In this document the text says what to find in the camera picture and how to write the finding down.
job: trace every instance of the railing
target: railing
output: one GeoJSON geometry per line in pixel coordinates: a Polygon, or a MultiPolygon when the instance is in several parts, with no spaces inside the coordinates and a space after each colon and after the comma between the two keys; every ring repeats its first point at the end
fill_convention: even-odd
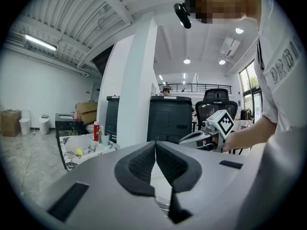
{"type": "Polygon", "coordinates": [[[226,89],[231,94],[231,86],[219,84],[200,84],[200,83],[168,83],[166,85],[159,84],[160,90],[168,88],[170,92],[206,92],[210,89],[226,89]]]}

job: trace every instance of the person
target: person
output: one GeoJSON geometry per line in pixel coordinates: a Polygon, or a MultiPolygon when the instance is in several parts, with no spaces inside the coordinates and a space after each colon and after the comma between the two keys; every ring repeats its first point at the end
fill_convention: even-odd
{"type": "Polygon", "coordinates": [[[250,18],[258,26],[254,68],[263,93],[262,117],[231,133],[223,151],[249,148],[266,142],[275,132],[307,125],[306,52],[275,0],[185,0],[184,8],[196,23],[250,18]]]}
{"type": "Polygon", "coordinates": [[[169,89],[168,89],[168,88],[164,88],[164,89],[163,89],[163,95],[164,95],[164,96],[170,96],[170,93],[169,93],[169,89]]]}

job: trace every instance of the cardboard box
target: cardboard box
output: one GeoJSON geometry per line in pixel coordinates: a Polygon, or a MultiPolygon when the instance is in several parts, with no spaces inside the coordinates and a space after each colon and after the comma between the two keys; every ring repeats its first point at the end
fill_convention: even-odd
{"type": "Polygon", "coordinates": [[[3,111],[1,112],[1,128],[3,136],[15,137],[20,133],[19,120],[21,111],[3,111]]]}
{"type": "Polygon", "coordinates": [[[98,102],[85,102],[77,104],[78,119],[84,122],[84,125],[96,121],[98,102]]]}

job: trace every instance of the window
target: window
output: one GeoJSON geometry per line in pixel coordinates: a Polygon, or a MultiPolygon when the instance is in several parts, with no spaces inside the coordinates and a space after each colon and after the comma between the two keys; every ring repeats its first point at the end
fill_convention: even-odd
{"type": "Polygon", "coordinates": [[[243,88],[243,92],[248,91],[249,88],[249,80],[248,80],[248,73],[246,71],[246,69],[244,69],[241,73],[241,81],[242,81],[242,88],[243,88]]]}
{"type": "Polygon", "coordinates": [[[244,96],[244,107],[253,110],[253,101],[251,94],[244,96]]]}
{"type": "Polygon", "coordinates": [[[258,79],[254,69],[254,62],[252,62],[246,69],[248,72],[248,77],[250,82],[250,84],[248,84],[248,89],[252,89],[259,86],[258,79]]]}
{"type": "Polygon", "coordinates": [[[244,96],[243,108],[249,108],[254,122],[257,122],[262,113],[262,91],[255,73],[254,61],[240,72],[240,79],[244,96]]]}

